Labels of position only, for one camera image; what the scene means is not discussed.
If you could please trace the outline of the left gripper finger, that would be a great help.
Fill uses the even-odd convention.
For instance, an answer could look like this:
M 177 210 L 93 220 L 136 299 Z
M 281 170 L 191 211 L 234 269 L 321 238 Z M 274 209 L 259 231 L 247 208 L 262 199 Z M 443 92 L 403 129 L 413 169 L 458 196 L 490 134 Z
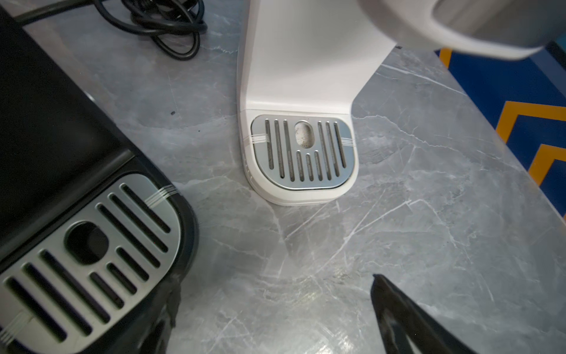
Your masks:
M 473 353 L 382 274 L 374 275 L 371 303 L 386 353 Z

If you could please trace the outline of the white coffee machine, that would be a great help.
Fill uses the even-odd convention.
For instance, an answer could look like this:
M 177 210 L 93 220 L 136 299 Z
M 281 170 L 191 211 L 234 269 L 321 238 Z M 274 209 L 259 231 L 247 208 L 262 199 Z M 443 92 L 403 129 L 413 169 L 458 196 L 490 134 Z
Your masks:
M 246 178 L 326 203 L 358 176 L 352 104 L 396 45 L 520 60 L 565 32 L 563 1 L 247 1 L 237 70 Z

